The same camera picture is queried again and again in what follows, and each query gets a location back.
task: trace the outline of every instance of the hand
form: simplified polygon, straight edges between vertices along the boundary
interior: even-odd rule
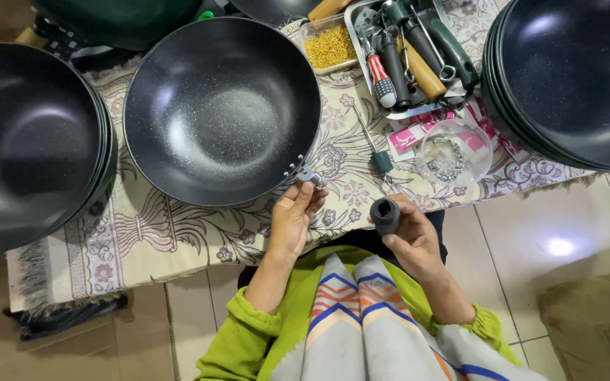
[[[284,256],[295,263],[305,247],[310,220],[328,194],[326,189],[315,191],[311,182],[300,180],[284,192],[272,211],[269,255]]]
[[[386,197],[399,205],[401,217],[396,234],[383,237],[385,246],[392,250],[399,263],[417,281],[428,282],[442,277],[446,268],[441,262],[439,239],[432,222],[406,195]]]

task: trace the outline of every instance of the tile floor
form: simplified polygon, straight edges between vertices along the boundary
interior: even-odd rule
[[[565,381],[541,323],[536,296],[571,279],[610,273],[610,176],[590,187],[508,195],[446,212],[447,268],[468,297],[495,311],[517,357]],[[227,317],[239,267],[213,267],[167,284],[181,380]]]

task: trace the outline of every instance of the tablecloth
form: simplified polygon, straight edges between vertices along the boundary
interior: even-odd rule
[[[505,0],[444,1],[452,30],[481,69],[487,30]],[[300,22],[283,31],[298,38]],[[270,214],[285,186],[232,208],[185,204],[164,195],[136,169],[123,138],[124,97],[139,58],[110,71],[88,74],[106,101],[119,138],[119,166],[111,195],[48,238],[7,253],[12,310],[78,300],[138,285],[167,282],[218,264],[256,264],[270,238]],[[369,165],[371,146],[351,110],[367,118],[380,149],[392,131],[371,101],[359,67],[319,77],[323,114],[306,162],[328,182],[331,194],[313,219],[306,250],[345,232],[368,228],[373,201],[401,191],[431,211],[471,204],[586,174],[538,157],[513,160],[499,146],[488,176],[477,186],[430,184],[413,160],[394,164],[391,190]]]

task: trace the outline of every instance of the stack of woks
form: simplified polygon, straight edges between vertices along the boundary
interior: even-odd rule
[[[0,43],[0,251],[87,212],[116,173],[106,105],[81,74],[30,46]]]
[[[512,0],[483,60],[489,121],[524,149],[610,171],[610,2]]]

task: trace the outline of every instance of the clear plastic bowl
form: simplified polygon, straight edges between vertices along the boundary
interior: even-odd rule
[[[320,34],[326,32],[327,30],[335,29],[338,26],[342,28],[347,28],[345,26],[344,14],[337,14],[331,17],[322,18],[321,20],[313,21],[313,22],[304,22],[300,26],[300,36],[299,36],[299,46],[303,52],[305,52],[305,41],[309,39],[313,39]],[[334,73],[336,71],[343,71],[347,68],[352,67],[353,65],[359,62],[358,59],[353,59],[349,61],[345,61],[342,64],[329,66],[327,68],[316,68],[315,74],[317,75],[326,75],[329,73]]]
[[[458,170],[458,149],[464,159],[462,169],[457,176],[453,176],[453,180],[445,180],[444,174]],[[491,169],[493,158],[491,140],[479,126],[463,119],[447,119],[437,123],[425,135],[420,149],[415,154],[415,166],[420,175],[429,182],[468,186],[486,176]],[[428,163],[431,160],[438,165],[438,169],[429,169]]]

